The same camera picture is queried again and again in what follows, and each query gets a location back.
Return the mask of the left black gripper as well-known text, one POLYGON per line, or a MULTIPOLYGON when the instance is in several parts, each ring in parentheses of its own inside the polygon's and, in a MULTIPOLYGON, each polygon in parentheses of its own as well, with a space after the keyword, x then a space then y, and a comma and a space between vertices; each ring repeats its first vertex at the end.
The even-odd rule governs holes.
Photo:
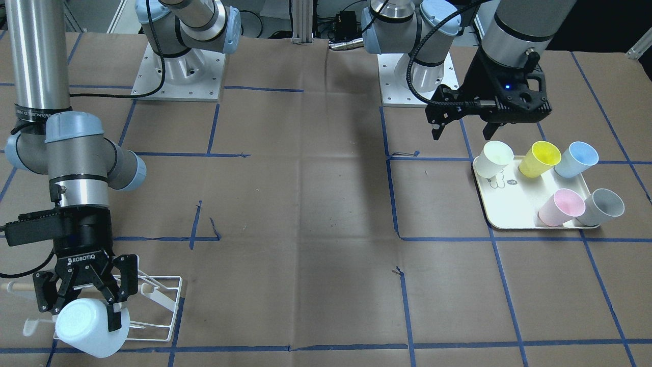
POLYGON ((533 50, 524 52, 524 56, 525 65, 513 69, 491 60, 479 49, 461 90, 439 85, 430 99, 437 104, 429 104, 425 109, 433 139, 440 139, 449 123, 466 115, 479 115, 486 121, 483 137, 491 140, 498 128, 507 123, 534 123, 551 114, 545 74, 538 64, 540 54, 533 50))

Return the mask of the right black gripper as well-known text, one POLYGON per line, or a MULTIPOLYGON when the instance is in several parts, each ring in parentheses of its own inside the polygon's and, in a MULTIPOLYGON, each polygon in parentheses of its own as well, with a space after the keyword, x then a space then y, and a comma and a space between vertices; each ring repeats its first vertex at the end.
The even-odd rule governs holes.
POLYGON ((64 218, 68 235, 53 241, 57 262, 53 270, 40 270, 33 274, 37 306, 40 312, 59 314, 63 307, 77 299, 74 282, 76 269, 93 265, 96 270, 96 288, 107 301, 107 329, 117 331, 122 327, 121 312, 115 311, 117 303, 124 302, 138 292, 138 256, 115 256, 110 210, 102 206, 70 206, 54 209, 64 218))

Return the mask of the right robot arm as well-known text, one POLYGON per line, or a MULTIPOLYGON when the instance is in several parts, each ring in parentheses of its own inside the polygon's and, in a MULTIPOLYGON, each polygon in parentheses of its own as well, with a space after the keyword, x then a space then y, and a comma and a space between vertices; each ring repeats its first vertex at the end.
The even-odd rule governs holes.
POLYGON ((62 320, 93 285, 105 329, 128 327, 119 304, 137 293, 138 259, 113 252, 108 190, 138 188, 145 163, 108 140, 99 118, 72 109, 63 1, 7 1, 6 12, 17 97, 4 152, 16 169, 48 176, 54 207, 21 214, 2 232, 9 246, 53 242, 55 268, 29 271, 40 312, 62 320))

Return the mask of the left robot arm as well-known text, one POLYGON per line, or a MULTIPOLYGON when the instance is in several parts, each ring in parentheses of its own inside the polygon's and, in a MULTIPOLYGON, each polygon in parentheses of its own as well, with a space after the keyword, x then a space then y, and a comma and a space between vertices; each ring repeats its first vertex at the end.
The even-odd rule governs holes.
POLYGON ((500 1, 461 86, 418 90, 417 68, 442 68, 464 27, 463 14, 480 5, 370 1, 362 12, 366 51, 404 55, 398 78, 426 105, 434 140, 447 124, 468 115, 485 121, 483 136, 489 140, 505 124, 536 123, 552 111, 539 61, 574 1, 500 1))

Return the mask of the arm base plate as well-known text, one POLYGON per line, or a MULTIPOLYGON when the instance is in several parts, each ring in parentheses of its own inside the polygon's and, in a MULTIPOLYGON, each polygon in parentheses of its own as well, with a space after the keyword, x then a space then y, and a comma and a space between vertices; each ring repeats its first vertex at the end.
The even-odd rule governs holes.
MULTIPOLYGON (((165 58, 163 87, 140 100, 219 102, 227 56, 220 52, 191 49, 178 58, 165 58)), ((145 94, 159 86, 160 58, 150 45, 133 82, 132 96, 145 94)))
MULTIPOLYGON (((425 104, 414 96, 406 83, 405 75, 408 61, 409 56, 407 54, 377 55, 383 106, 425 107, 425 104)), ((459 87, 450 54, 447 54, 443 64, 435 67, 424 67, 414 63, 412 82, 419 94, 426 98, 431 98, 440 84, 445 84, 454 90, 459 87)))

